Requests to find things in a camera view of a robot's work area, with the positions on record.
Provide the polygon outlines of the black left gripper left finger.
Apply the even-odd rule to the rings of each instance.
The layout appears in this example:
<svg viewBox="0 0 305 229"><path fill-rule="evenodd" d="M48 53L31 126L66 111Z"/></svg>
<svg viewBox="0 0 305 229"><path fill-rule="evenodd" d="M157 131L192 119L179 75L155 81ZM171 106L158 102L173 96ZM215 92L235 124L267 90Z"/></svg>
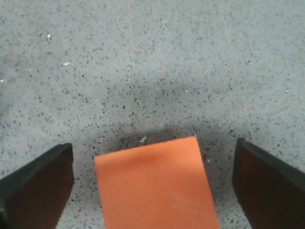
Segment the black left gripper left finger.
<svg viewBox="0 0 305 229"><path fill-rule="evenodd" d="M0 180L2 229L54 229L74 184L70 143L56 145Z"/></svg>

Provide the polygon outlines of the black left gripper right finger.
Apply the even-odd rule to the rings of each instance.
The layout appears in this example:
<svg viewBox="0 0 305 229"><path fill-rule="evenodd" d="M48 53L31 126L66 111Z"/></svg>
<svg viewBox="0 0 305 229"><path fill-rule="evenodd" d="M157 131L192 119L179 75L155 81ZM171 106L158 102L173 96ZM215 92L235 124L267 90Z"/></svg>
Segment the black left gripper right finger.
<svg viewBox="0 0 305 229"><path fill-rule="evenodd" d="M238 138L232 181L252 228L305 227L304 172Z"/></svg>

